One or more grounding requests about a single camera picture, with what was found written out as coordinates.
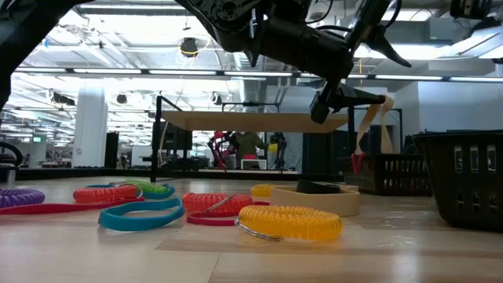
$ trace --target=metal key ring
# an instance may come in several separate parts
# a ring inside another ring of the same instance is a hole
[[[239,217],[236,218],[236,220],[234,220],[234,224],[236,224],[237,228],[243,230],[243,232],[245,232],[248,235],[253,236],[253,237],[258,237],[258,238],[261,238],[263,240],[268,240],[268,241],[280,241],[281,239],[283,239],[282,237],[270,236],[270,235],[267,235],[264,233],[259,233],[255,230],[252,230],[252,229],[246,227],[243,223],[241,223],[239,220]]]
[[[216,204],[213,204],[212,206],[210,206],[209,208],[206,208],[203,212],[211,212],[211,211],[214,211],[215,209],[223,206],[225,203],[227,203],[231,198],[233,198],[233,195],[230,195],[226,198],[224,198],[223,200],[220,200],[218,203]]]

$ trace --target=black robotic arm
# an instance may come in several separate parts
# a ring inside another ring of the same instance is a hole
[[[176,0],[224,50],[243,51],[251,65],[264,55],[327,80],[311,104],[311,118],[324,123],[330,109],[382,103],[379,96],[347,96],[340,87],[361,43],[410,66],[384,37],[381,19],[390,0],[361,0],[345,36],[307,26],[311,0]],[[0,6],[0,108],[10,95],[10,75],[73,5],[87,0],[4,0]]]

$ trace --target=white pillar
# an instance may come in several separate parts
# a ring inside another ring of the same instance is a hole
[[[46,159],[47,135],[34,134],[30,144],[30,168],[40,168],[39,162]]]
[[[108,99],[103,79],[84,79],[79,89],[72,166],[103,167]]]

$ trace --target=tan tape roll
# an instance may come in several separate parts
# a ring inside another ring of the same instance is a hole
[[[374,118],[376,118],[378,112],[380,112],[380,151],[382,153],[395,153],[393,145],[391,144],[390,135],[386,129],[386,123],[384,122],[384,117],[393,108],[395,101],[391,97],[385,97],[386,101],[382,105],[370,105],[367,109],[367,113],[363,117],[362,123],[358,129],[358,135],[356,137],[356,150],[354,151],[355,154],[360,155],[363,153],[362,148],[360,147],[360,141],[363,138],[363,134],[369,129],[370,124],[372,124],[372,121],[374,121]]]

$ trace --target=wooden table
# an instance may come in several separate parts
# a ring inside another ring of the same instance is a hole
[[[329,133],[347,123],[347,115],[329,115],[317,124],[309,114],[165,111],[163,118],[184,130],[235,130],[249,132]]]

